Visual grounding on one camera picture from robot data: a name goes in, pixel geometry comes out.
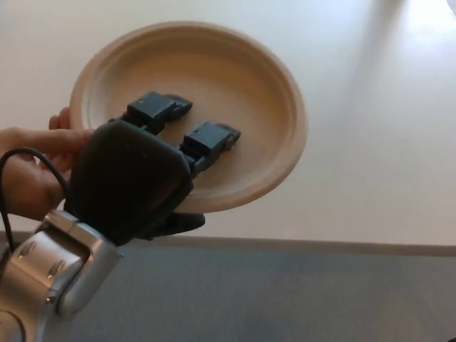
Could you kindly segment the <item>robot left black hand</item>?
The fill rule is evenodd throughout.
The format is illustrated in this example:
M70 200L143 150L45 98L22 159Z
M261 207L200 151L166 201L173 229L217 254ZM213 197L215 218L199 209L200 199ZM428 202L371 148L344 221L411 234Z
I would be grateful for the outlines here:
M203 212L179 213L194 180L229 151L241 133L206 122L171 145L160 137L192 108L178 95L149 92L97 128L71 173L64 205L80 221L122 246L200 228Z

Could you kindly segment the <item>person bare hand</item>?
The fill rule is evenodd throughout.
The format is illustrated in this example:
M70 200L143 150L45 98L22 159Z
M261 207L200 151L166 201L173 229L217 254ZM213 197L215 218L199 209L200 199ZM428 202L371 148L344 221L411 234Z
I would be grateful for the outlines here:
M70 109L63 108L58 115L50 117L46 130L2 129L1 154L19 147L36 149L69 180L76 159L92 133L92 130L70 128ZM9 213L29 219L43 219L64 199L58 180L45 164L37 162L31 155L10 157L1 184Z

